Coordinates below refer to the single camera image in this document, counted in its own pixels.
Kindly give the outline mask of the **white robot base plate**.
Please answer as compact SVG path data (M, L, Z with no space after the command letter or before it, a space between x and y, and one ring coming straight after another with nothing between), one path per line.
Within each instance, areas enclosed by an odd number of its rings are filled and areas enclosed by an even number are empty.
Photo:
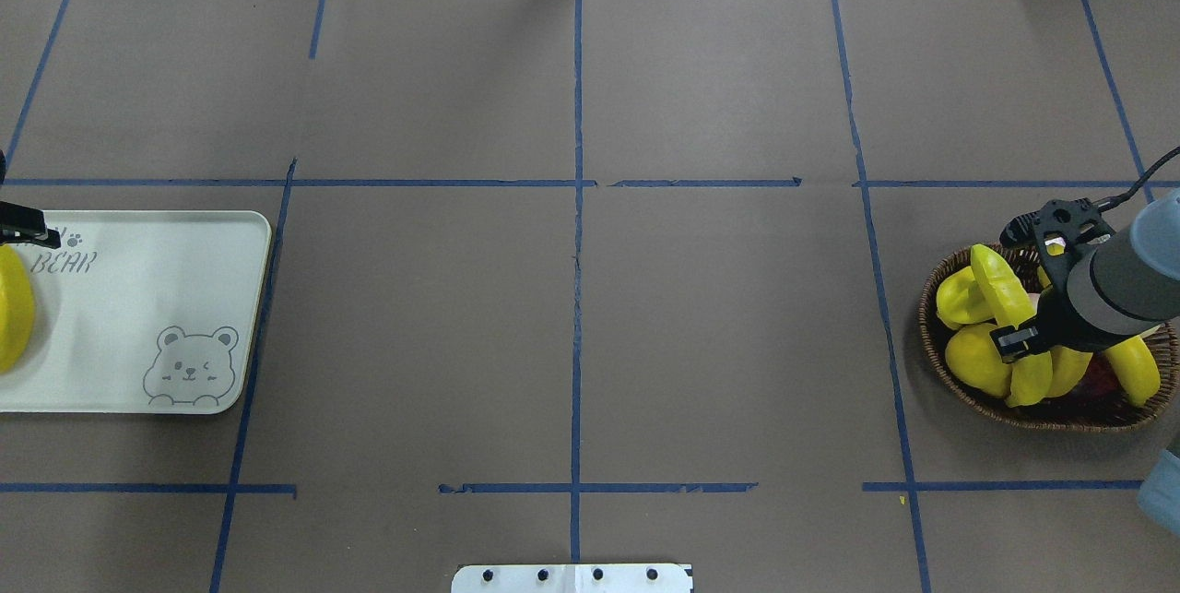
M694 592L686 564L476 564L451 592Z

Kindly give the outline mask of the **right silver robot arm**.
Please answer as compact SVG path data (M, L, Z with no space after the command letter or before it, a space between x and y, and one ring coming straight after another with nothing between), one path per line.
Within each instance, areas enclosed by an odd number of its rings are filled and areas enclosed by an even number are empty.
M999 233L1007 249L1035 248L1050 281L1035 314L992 332L1004 362L1068 348L1100 352L1179 314L1176 191L1114 231L1104 211L1129 198L1050 199Z

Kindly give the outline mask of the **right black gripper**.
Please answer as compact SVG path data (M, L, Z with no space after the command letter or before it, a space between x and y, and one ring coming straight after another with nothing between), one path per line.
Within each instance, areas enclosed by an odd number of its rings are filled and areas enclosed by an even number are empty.
M1084 350L1084 319L1066 294L1040 294L1032 317L1023 327L991 329L990 340L1004 363L1016 363L1053 348Z

